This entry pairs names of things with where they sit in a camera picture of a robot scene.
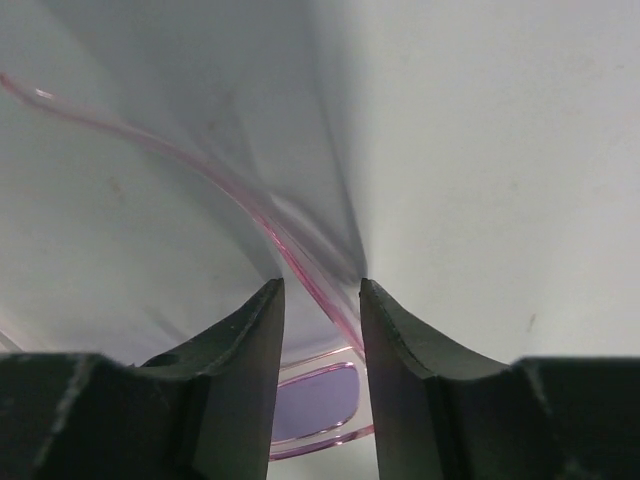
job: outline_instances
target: clear plastic object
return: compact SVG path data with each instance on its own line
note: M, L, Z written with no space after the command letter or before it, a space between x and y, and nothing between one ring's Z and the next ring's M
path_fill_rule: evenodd
M342 265L347 278L354 276L354 272L350 271L340 249L332 245L328 237L323 237L312 223L303 222L302 217L296 215L295 208L287 205L283 199L274 199L256 181L243 177L221 161L210 157L199 158L196 154L141 129L73 106L44 90L27 87L6 74L0 74L0 84L5 91L35 110L160 154L213 184L248 213L266 233L306 291L339 329L347 346L313 358L283 364L274 419L272 459L339 445L373 431L357 308L353 298L335 276L323 268L318 258L324 261L331 259L335 264ZM25 125L28 128L30 123L26 122ZM61 139L54 135L50 141ZM107 183L116 198L123 201L123 189L117 181L110 177ZM170 321L157 321L165 331L175 333L176 326ZM176 335L188 338L192 333L178 332ZM12 340L21 335L24 334L13 332L12 335L5 335L5 344L16 349L22 348L20 341ZM305 395L305 391L308 393L311 389L318 388L325 394L324 397L318 398L316 395L317 401L309 402L310 397ZM286 408L287 402L298 402L298 407L301 406L300 402L304 405L302 408L291 409Z

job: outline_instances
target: curved pink strand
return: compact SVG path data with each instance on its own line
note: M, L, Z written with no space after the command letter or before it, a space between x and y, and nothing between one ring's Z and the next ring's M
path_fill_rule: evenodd
M245 180L234 175L220 162L217 162L216 168L213 168L206 160L199 160L196 156L159 137L123 122L103 118L93 112L72 107L48 92L24 87L4 73L0 73L0 85L25 105L58 118L124 138L148 150L173 158L207 178L240 205L263 228L302 285L338 327L354 351L361 358L364 358L364 345L356 329L358 314L346 294L332 284L328 275L311 260L305 249L282 227L275 218L277 212L262 211L265 202L261 203L254 198L255 189L251 189Z

